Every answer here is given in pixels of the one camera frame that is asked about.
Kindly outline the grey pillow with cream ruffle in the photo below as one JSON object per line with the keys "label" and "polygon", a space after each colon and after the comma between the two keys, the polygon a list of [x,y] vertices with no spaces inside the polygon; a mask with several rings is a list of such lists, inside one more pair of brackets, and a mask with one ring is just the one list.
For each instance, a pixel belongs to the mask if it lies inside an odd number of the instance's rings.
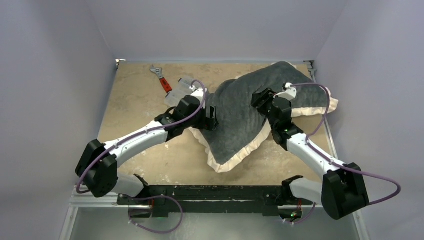
{"label": "grey pillow with cream ruffle", "polygon": [[311,79],[286,61],[224,81],[206,98],[206,105],[215,106],[218,126],[214,131],[190,128],[193,136],[205,146],[207,164],[216,173],[233,170],[269,137],[271,127],[266,118],[251,106],[252,95],[267,88],[280,92],[285,83],[298,85],[292,101],[293,118],[323,115],[326,107],[334,112],[339,100],[327,98],[316,85],[302,86]]}

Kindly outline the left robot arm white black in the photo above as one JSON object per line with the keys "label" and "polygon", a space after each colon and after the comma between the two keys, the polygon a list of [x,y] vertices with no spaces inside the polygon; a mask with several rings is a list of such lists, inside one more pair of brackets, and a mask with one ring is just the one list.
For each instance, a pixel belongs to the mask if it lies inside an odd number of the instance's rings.
{"label": "left robot arm white black", "polygon": [[76,191],[91,193],[96,198],[109,193],[129,196],[138,205],[149,199],[148,183],[139,175],[126,175],[118,169],[147,149],[166,143],[188,129],[214,131],[218,126],[216,107],[187,95],[176,107],[169,108],[139,130],[108,142],[90,141],[77,164],[80,178]]}

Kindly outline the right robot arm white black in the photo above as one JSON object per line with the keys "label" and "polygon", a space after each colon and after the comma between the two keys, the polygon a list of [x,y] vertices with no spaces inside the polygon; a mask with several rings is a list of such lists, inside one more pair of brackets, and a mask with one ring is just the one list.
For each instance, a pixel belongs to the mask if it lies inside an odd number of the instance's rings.
{"label": "right robot arm white black", "polygon": [[279,93],[267,88],[254,93],[251,99],[251,106],[268,120],[275,143],[297,156],[321,179],[318,183],[296,175],[284,180],[275,201],[278,204],[292,204],[305,199],[323,206],[334,220],[369,206],[361,168],[355,163],[346,164],[329,155],[293,123],[291,100],[296,97],[296,93],[294,88]]}

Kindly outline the clear plastic screw box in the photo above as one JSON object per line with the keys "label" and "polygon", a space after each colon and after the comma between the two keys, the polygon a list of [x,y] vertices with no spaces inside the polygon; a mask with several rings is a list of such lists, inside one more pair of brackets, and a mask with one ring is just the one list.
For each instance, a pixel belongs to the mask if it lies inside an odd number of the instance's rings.
{"label": "clear plastic screw box", "polygon": [[176,107],[180,100],[194,92],[192,83],[195,79],[189,76],[178,80],[177,85],[165,96],[164,104],[169,107]]}

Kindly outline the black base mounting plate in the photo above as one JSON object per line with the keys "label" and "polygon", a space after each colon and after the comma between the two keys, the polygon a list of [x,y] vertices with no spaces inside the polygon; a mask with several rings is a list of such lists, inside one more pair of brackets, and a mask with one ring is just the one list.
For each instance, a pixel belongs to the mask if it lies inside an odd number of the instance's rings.
{"label": "black base mounting plate", "polygon": [[167,218],[173,213],[261,214],[297,221],[305,199],[289,196],[281,185],[150,185],[141,196],[120,194],[118,205],[131,207],[135,218]]}

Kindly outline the red handled adjustable wrench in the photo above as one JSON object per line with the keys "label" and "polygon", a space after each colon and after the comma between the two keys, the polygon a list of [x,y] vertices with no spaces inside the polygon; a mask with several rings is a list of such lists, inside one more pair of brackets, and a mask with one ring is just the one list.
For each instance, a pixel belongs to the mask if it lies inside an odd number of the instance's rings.
{"label": "red handled adjustable wrench", "polygon": [[171,85],[168,83],[166,78],[163,76],[163,69],[161,67],[155,67],[154,65],[151,65],[150,71],[158,77],[162,88],[165,90],[165,92],[167,94],[170,93],[173,90]]}

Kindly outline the aluminium frame rail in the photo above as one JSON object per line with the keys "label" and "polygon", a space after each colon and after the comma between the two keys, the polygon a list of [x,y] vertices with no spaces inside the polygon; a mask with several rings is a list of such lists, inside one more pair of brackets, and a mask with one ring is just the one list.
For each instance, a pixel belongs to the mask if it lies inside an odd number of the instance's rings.
{"label": "aluminium frame rail", "polygon": [[[235,169],[216,173],[207,165],[205,147],[191,131],[142,152],[121,171],[139,174],[151,185],[280,186],[294,175],[318,177],[297,157],[267,138]],[[331,219],[318,205],[302,204],[308,219],[299,226],[280,223],[278,216],[241,213],[171,213],[168,217],[131,217],[131,207],[119,205],[118,194],[96,198],[74,192],[74,212],[61,238],[69,240],[367,240],[361,212]]]}

